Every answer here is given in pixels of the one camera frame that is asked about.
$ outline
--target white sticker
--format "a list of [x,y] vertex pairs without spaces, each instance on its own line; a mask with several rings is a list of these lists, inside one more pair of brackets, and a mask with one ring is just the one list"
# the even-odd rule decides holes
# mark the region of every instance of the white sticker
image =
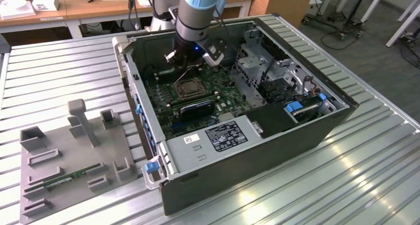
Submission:
[[192,142],[196,142],[200,140],[200,136],[198,134],[194,134],[194,135],[190,135],[188,137],[184,138],[184,141],[186,144],[192,143]]
[[50,18],[40,18],[42,21],[48,21],[48,20],[62,20],[63,17],[50,17]]

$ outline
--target aluminum table surface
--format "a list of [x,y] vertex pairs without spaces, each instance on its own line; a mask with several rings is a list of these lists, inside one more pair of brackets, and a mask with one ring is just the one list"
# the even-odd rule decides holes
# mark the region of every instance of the aluminum table surface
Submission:
[[[261,19],[361,103],[349,120],[317,148],[171,216],[141,177],[34,224],[420,223],[419,124],[284,19]],[[67,125],[68,100],[86,100],[89,118],[106,108],[121,114],[137,167],[145,161],[118,75],[111,36],[18,46],[6,54],[0,224],[19,223],[19,130]]]

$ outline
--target green circuit board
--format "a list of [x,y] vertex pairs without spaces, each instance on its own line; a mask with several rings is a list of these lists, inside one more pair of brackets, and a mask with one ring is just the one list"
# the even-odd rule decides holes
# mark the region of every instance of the green circuit board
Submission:
[[[214,69],[204,66],[196,74],[175,83],[159,84],[154,79],[145,82],[149,98],[167,139],[220,123],[218,116],[225,113],[232,113],[237,117],[242,112],[250,110],[250,105],[232,81],[229,70],[220,68],[216,72]],[[201,88],[189,92],[189,86],[194,88],[200,86]],[[180,110],[205,101],[214,101],[214,113],[196,121],[181,123]]]

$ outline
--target blue tab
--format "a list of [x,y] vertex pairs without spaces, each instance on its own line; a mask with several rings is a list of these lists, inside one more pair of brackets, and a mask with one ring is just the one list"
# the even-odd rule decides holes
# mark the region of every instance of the blue tab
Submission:
[[153,172],[159,170],[159,167],[161,166],[159,166],[158,162],[150,162],[150,163],[146,164],[146,172],[147,173],[153,173]]
[[142,111],[142,106],[141,106],[141,104],[138,104],[138,107],[137,107],[137,114],[141,114],[141,113],[143,113],[143,111]]
[[299,101],[295,101],[295,102],[288,104],[287,109],[292,113],[293,111],[300,110],[303,107],[304,106],[301,105],[301,103]]
[[323,100],[323,101],[325,101],[325,100],[327,100],[327,96],[325,96],[325,94],[324,94],[324,93],[321,93],[321,94],[320,94],[320,98],[321,98],[321,100]]

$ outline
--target metal bracket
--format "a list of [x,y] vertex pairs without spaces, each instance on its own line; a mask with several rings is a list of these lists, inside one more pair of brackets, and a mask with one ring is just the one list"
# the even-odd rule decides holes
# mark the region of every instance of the metal bracket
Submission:
[[127,36],[122,35],[122,36],[113,37],[113,48],[114,48],[121,78],[125,78],[123,64],[121,62],[121,53],[123,52],[123,50],[129,46],[129,44],[130,44],[130,42],[129,42]]
[[[158,189],[159,188],[159,185],[161,183],[163,183],[165,181],[169,180],[169,177],[166,176],[165,177],[165,174],[163,174],[163,171],[162,171],[162,162],[163,162],[165,159],[162,159],[161,155],[155,156],[154,158],[151,158],[151,160],[147,160],[146,162],[142,163],[142,166],[141,166],[141,169],[142,169],[142,173],[143,173],[143,177],[145,177],[145,182],[146,182],[146,187],[150,189],[150,190],[154,190],[154,189]],[[154,181],[153,178],[150,177],[150,174],[147,172],[147,169],[146,169],[146,165],[149,163],[153,163],[153,162],[158,162],[159,164],[159,175],[161,175],[161,180],[158,181]]]

